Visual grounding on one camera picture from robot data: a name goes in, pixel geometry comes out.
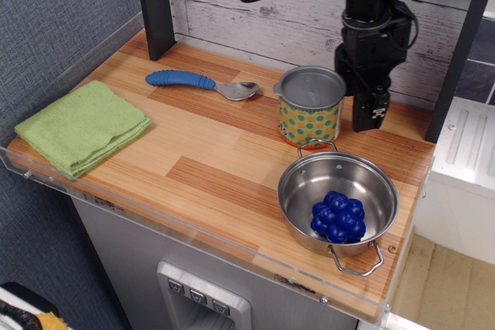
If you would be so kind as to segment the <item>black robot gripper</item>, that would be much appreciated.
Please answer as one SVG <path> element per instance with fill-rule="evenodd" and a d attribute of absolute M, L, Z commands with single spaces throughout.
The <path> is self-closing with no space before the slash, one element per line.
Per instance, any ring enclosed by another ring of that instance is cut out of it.
<path fill-rule="evenodd" d="M 334 66 L 353 96 L 353 130 L 379 129 L 390 103 L 390 73 L 411 48 L 411 10 L 402 1 L 347 1 L 342 22 Z"/>

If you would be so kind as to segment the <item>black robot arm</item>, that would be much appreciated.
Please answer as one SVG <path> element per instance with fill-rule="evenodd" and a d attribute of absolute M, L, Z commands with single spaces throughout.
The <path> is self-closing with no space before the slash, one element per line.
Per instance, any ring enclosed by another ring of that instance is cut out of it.
<path fill-rule="evenodd" d="M 391 71 L 405 62 L 418 23 L 401 0 L 346 0 L 335 68 L 353 97 L 353 129 L 381 127 L 390 104 Z"/>

